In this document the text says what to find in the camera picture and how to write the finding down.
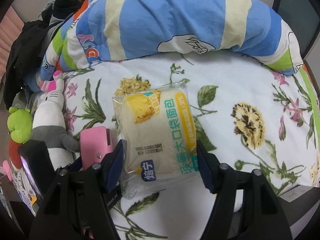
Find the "pile of clothes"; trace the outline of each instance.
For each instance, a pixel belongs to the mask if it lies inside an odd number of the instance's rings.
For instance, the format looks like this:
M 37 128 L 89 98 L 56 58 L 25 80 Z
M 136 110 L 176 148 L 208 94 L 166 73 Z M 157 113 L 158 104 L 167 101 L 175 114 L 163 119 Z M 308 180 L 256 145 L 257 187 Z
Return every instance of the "pile of clothes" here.
M 81 8 L 83 2 L 49 0 L 38 20 L 25 23 L 18 39 L 11 46 L 6 66 L 4 103 L 7 109 L 23 90 L 26 98 L 30 97 L 30 90 L 24 85 L 24 80 L 39 69 L 52 38 L 60 26 Z

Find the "white label sticker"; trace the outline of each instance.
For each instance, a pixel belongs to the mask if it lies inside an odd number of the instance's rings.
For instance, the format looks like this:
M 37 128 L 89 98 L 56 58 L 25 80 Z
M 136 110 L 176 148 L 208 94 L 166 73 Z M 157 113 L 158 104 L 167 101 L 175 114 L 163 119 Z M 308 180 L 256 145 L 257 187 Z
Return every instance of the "white label sticker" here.
M 287 193 L 284 193 L 283 195 L 280 196 L 280 198 L 284 199 L 285 201 L 292 202 L 298 197 L 308 192 L 309 190 L 311 190 L 312 188 L 313 187 L 310 187 L 310 186 L 300 185 L 288 191 Z

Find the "pink case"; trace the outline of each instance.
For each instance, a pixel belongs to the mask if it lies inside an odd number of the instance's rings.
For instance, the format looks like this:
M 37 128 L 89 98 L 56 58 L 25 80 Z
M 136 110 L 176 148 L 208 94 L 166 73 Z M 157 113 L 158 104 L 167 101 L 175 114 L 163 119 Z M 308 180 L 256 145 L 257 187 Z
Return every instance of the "pink case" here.
M 113 151 L 110 129 L 97 126 L 80 132 L 80 149 L 84 170 L 94 163 L 100 163 L 107 153 Z

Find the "plush toy face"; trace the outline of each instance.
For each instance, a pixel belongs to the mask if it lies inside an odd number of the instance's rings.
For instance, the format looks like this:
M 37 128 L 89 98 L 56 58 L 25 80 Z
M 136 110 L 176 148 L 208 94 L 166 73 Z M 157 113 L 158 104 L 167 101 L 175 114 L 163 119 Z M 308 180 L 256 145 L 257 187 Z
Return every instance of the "plush toy face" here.
M 24 143 L 28 140 L 32 130 L 32 117 L 29 109 L 17 109 L 10 107 L 8 117 L 8 128 L 13 141 Z

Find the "pink curtain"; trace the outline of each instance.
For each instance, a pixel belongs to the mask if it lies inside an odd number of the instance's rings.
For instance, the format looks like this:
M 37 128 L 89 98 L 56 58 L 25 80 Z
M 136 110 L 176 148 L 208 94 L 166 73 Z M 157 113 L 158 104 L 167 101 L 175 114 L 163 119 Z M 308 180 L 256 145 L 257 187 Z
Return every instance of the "pink curtain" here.
M 10 6 L 0 23 L 0 79 L 5 73 L 11 45 L 20 35 L 23 25 L 23 21 Z

